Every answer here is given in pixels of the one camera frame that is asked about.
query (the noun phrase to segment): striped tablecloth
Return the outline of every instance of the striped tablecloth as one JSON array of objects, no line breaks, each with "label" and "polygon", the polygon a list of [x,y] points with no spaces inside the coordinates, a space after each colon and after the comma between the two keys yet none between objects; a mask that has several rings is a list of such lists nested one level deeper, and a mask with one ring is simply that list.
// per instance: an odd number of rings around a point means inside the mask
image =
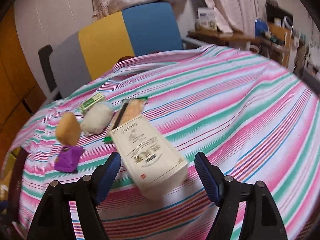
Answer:
[{"label": "striped tablecloth", "polygon": [[[98,211],[110,239],[205,239],[217,207],[194,167],[203,151],[240,182],[263,180],[283,218],[288,238],[304,227],[320,190],[319,100],[294,75],[264,57],[214,45],[133,58],[35,114],[12,147],[30,154],[23,172],[20,219],[28,228],[48,184],[91,174],[115,151],[105,132],[86,137],[77,173],[55,171],[62,145],[55,138],[61,116],[96,92],[119,108],[125,98],[147,96],[143,114],[189,161],[188,180],[159,201],[145,199],[124,166]],[[245,205],[232,239],[238,239]],[[75,203],[72,220],[83,239]]]}]

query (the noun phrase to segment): purple packet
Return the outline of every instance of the purple packet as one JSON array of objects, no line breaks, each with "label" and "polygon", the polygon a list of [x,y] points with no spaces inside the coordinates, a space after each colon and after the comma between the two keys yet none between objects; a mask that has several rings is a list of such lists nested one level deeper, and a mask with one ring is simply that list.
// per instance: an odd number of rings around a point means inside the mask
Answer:
[{"label": "purple packet", "polygon": [[63,147],[56,159],[54,169],[56,171],[73,172],[77,168],[80,156],[83,152],[84,149],[82,147]]}]

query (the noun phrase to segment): metal screw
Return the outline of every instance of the metal screw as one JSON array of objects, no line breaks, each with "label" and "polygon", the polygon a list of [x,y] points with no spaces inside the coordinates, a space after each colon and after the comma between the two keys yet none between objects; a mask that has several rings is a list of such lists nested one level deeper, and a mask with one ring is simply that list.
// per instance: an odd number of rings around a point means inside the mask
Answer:
[{"label": "metal screw", "polygon": [[91,179],[91,176],[90,175],[84,175],[82,177],[83,181],[89,181]]},{"label": "metal screw", "polygon": [[55,186],[57,186],[58,185],[58,181],[57,180],[54,180],[54,181],[52,181],[51,183],[50,183],[50,186],[51,187],[55,187]]},{"label": "metal screw", "polygon": [[232,177],[232,176],[230,176],[230,175],[226,175],[226,176],[224,176],[224,179],[225,179],[227,182],[231,182],[231,181],[233,181],[233,177]]},{"label": "metal screw", "polygon": [[264,187],[266,184],[264,184],[263,181],[259,180],[259,181],[257,181],[257,185],[258,185],[259,187]]}]

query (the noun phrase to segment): white plush toy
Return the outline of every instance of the white plush toy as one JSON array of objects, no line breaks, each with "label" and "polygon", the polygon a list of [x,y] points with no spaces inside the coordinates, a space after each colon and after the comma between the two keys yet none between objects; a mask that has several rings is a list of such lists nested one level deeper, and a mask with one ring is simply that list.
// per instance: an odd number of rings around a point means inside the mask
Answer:
[{"label": "white plush toy", "polygon": [[86,135],[102,133],[110,123],[113,111],[114,107],[108,101],[94,104],[84,116],[80,124],[81,130]]}]

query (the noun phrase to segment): orange sponge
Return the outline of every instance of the orange sponge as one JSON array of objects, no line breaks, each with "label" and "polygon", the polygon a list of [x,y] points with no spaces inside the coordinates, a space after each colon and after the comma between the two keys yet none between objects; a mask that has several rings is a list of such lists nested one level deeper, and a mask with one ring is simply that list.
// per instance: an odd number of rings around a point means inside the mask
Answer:
[{"label": "orange sponge", "polygon": [[80,124],[73,113],[65,113],[56,129],[57,140],[63,145],[76,146],[81,134]]}]

